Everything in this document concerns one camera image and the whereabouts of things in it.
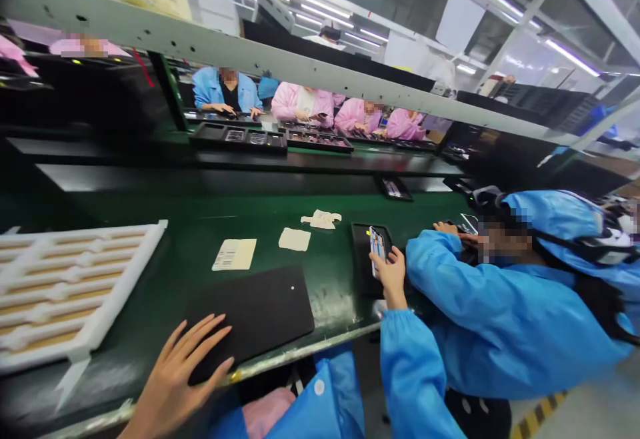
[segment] green workbench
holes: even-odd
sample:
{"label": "green workbench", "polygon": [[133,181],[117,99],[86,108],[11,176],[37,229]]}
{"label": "green workbench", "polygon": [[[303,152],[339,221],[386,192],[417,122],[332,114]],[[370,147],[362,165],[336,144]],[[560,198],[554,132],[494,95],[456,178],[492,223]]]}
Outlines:
{"label": "green workbench", "polygon": [[[115,320],[66,405],[56,411],[60,391],[55,387],[69,367],[58,362],[2,379],[0,410],[9,424],[40,435],[102,414],[123,420],[137,399],[155,359],[171,331],[184,318],[189,300],[217,281],[232,280],[263,270],[301,264],[305,272],[315,330],[286,346],[249,360],[239,367],[240,379],[292,362],[379,327],[373,301],[361,298],[353,277],[351,222],[371,222],[389,228],[395,245],[404,247],[437,220],[467,211],[454,193],[416,193],[411,203],[391,201],[381,194],[227,196],[197,195],[154,198],[151,193],[76,193],[74,200],[108,226],[149,224],[168,219],[169,225],[125,307]],[[335,230],[310,229],[302,215],[316,209],[342,214]],[[280,249],[284,227],[311,230],[306,252]],[[250,271],[212,272],[223,240],[256,238]],[[428,312],[423,298],[412,304]]]}

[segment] white foam tray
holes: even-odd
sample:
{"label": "white foam tray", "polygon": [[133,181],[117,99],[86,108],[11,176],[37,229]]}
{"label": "white foam tray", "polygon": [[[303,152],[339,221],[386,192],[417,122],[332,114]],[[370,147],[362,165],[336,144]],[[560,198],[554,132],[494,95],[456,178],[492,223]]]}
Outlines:
{"label": "white foam tray", "polygon": [[[0,335],[0,374],[61,358],[74,360],[100,346],[166,227],[167,221],[160,221],[146,226],[0,236],[0,330],[10,330]],[[77,241],[87,242],[60,244]],[[74,255],[47,258],[61,254]],[[58,271],[33,275],[54,269]],[[118,273],[112,278],[82,280]],[[77,294],[106,289],[111,291],[73,300]],[[3,313],[25,304],[36,305]],[[88,316],[59,318],[94,308]],[[66,342],[27,349],[36,341],[73,331],[77,334]]]}

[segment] worker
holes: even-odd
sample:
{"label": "worker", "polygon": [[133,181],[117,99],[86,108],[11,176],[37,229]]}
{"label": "worker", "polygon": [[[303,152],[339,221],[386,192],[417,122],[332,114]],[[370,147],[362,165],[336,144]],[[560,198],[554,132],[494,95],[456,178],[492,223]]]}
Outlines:
{"label": "worker", "polygon": [[[377,256],[371,259],[377,261],[388,307],[381,325],[380,350],[393,437],[465,439],[443,401],[447,379],[433,335],[407,307],[402,253],[393,247],[386,264]],[[169,436],[207,402],[229,372],[233,358],[224,361],[203,384],[190,387],[187,381],[194,367],[231,330],[227,326],[203,340],[224,319],[224,315],[209,316],[180,340],[185,322],[172,333],[119,439]],[[343,348],[320,353],[316,358],[318,373],[298,398],[280,388],[244,407],[224,408],[230,412],[214,423],[207,437],[364,439],[364,409],[355,364]]]}
{"label": "worker", "polygon": [[340,41],[340,26],[336,21],[331,19],[325,19],[322,22],[322,28],[318,35],[307,35],[304,40],[308,40],[311,42],[316,42],[320,45],[326,45],[327,47],[331,47],[336,50],[344,50],[346,45],[342,45],[339,43]]}
{"label": "worker", "polygon": [[421,141],[425,138],[425,130],[420,127],[424,114],[418,111],[396,109],[391,112],[387,121],[387,137],[389,139],[402,139],[409,141]]}
{"label": "worker", "polygon": [[49,52],[62,57],[110,57],[112,55],[130,57],[116,44],[84,33],[69,34],[64,39],[56,40],[49,47]]}
{"label": "worker", "polygon": [[271,101],[271,113],[279,121],[292,120],[330,129],[333,106],[331,92],[281,82]]}
{"label": "worker", "polygon": [[[422,43],[421,59],[413,73],[422,75],[435,81],[432,92],[452,100],[456,98],[455,64],[452,60],[431,50],[425,37],[420,35],[418,42]],[[436,115],[426,114],[421,127],[428,133],[427,139],[440,143],[451,127],[451,120]]]}
{"label": "worker", "polygon": [[[612,370],[640,345],[625,314],[625,303],[640,304],[640,262],[620,262],[638,253],[609,212],[566,191],[485,192],[475,202],[486,205],[479,236],[440,222],[407,244],[411,283],[449,318],[432,329],[454,390],[546,396]],[[477,245],[482,264],[458,260],[461,240]]]}
{"label": "worker", "polygon": [[373,133],[380,124],[383,105],[362,99],[347,100],[335,116],[335,126],[351,131],[354,129]]}
{"label": "worker", "polygon": [[249,114],[248,121],[263,113],[254,82],[246,75],[223,67],[204,67],[191,78],[195,106],[202,112],[237,116]]}

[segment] headset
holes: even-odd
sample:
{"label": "headset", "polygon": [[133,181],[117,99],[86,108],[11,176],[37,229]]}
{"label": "headset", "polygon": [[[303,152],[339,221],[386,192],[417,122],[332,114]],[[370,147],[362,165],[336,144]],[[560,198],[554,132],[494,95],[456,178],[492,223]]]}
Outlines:
{"label": "headset", "polygon": [[[495,213],[506,210],[509,207],[503,203],[503,200],[509,194],[502,192],[494,185],[473,191],[467,188],[466,192],[469,205],[481,213]],[[602,235],[599,237],[580,237],[573,240],[564,240],[546,232],[529,228],[533,237],[567,248],[581,259],[602,268],[616,266],[622,263],[632,264],[640,259],[640,251],[634,245],[618,246],[611,243],[612,240],[615,241],[624,235],[628,237],[632,232],[633,220],[631,219],[629,210],[624,207],[624,205],[617,203],[609,209],[602,209],[593,202],[573,192],[561,190],[558,192],[566,193],[580,199],[582,202],[596,209],[599,213],[602,213]]]}

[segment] pink sleeve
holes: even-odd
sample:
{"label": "pink sleeve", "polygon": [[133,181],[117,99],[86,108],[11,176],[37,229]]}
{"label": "pink sleeve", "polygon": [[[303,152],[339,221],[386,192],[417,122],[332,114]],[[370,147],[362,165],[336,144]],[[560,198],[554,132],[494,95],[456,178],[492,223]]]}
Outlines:
{"label": "pink sleeve", "polygon": [[309,122],[309,125],[324,127],[325,129],[333,127],[333,94],[331,92],[322,90],[319,90],[317,92],[312,115],[315,115],[319,112],[324,112],[325,114],[327,114],[327,118],[323,122],[312,120]]}
{"label": "pink sleeve", "polygon": [[391,139],[401,137],[409,129],[410,125],[411,122],[407,120],[404,109],[396,109],[391,112],[387,122],[387,137]]}
{"label": "pink sleeve", "polygon": [[373,131],[375,131],[378,128],[378,125],[380,124],[380,118],[381,117],[382,117],[382,112],[377,111],[375,114],[373,114],[369,118],[369,123],[367,124],[367,128],[369,130],[369,133],[373,133]]}
{"label": "pink sleeve", "polygon": [[338,111],[338,114],[335,116],[335,126],[340,127],[344,130],[353,129],[355,123],[357,122],[357,101],[355,99],[349,99],[342,106],[342,109]]}
{"label": "pink sleeve", "polygon": [[422,127],[416,127],[415,131],[413,132],[413,136],[409,140],[421,141],[425,139],[426,135],[427,131],[425,131]]}
{"label": "pink sleeve", "polygon": [[263,439],[295,402],[295,396],[286,388],[271,391],[262,399],[242,407],[249,439]]}
{"label": "pink sleeve", "polygon": [[341,94],[333,94],[333,106],[334,107],[340,107],[340,104],[342,104],[345,101],[345,96],[341,95]]}
{"label": "pink sleeve", "polygon": [[22,67],[22,70],[24,70],[27,75],[30,75],[31,77],[38,77],[35,69],[25,60],[25,53],[22,52],[22,49],[9,39],[0,35],[0,57],[2,56],[18,62],[18,65]]}
{"label": "pink sleeve", "polygon": [[281,82],[271,100],[271,113],[276,120],[295,120],[295,93],[290,83]]}

